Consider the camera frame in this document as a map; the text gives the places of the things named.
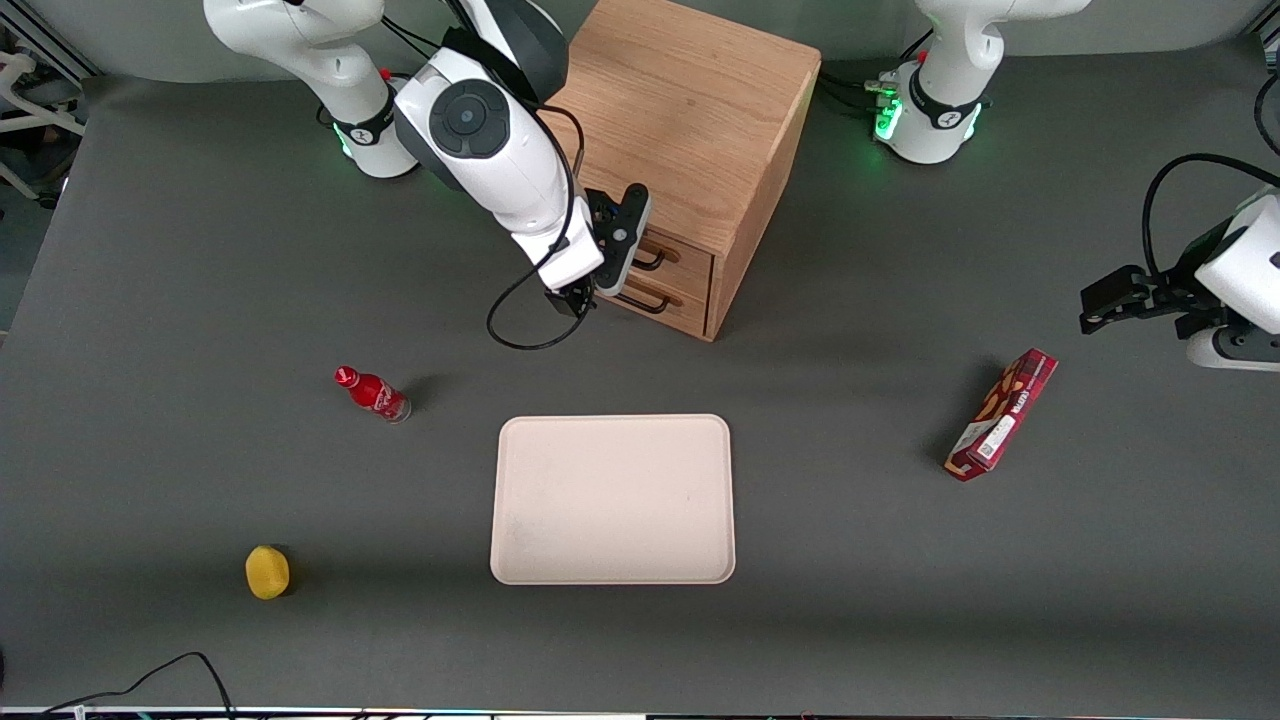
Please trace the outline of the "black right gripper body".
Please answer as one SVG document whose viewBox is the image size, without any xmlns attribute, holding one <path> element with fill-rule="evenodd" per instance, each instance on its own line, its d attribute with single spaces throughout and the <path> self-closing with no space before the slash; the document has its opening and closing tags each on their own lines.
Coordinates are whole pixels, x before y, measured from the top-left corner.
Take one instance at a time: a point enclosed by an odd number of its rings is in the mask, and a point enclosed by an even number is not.
<svg viewBox="0 0 1280 720">
<path fill-rule="evenodd" d="M 584 316 L 588 309 L 593 307 L 593 301 L 588 297 L 603 293 L 607 281 L 614 279 L 621 259 L 620 243 L 613 237 L 620 206 L 600 190 L 586 188 L 582 196 L 590 211 L 591 237 L 602 252 L 602 264 L 564 288 L 548 291 L 548 301 L 558 314 L 575 319 Z"/>
</svg>

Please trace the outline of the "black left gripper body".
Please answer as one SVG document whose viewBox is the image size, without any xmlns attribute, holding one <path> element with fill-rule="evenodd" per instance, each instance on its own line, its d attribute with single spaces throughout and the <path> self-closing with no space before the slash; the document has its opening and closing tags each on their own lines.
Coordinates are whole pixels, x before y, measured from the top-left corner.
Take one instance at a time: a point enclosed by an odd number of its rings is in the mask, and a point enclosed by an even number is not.
<svg viewBox="0 0 1280 720">
<path fill-rule="evenodd" d="M 1157 281 L 1153 293 L 1155 306 L 1178 314 L 1175 332 L 1181 341 L 1189 341 L 1202 331 L 1242 328 L 1242 316 L 1228 306 L 1196 278 L 1196 272 L 1228 245 L 1228 218 L 1193 240 L 1179 259 L 1169 268 L 1160 269 L 1155 256 L 1155 242 L 1148 232 L 1148 269 Z"/>
</svg>

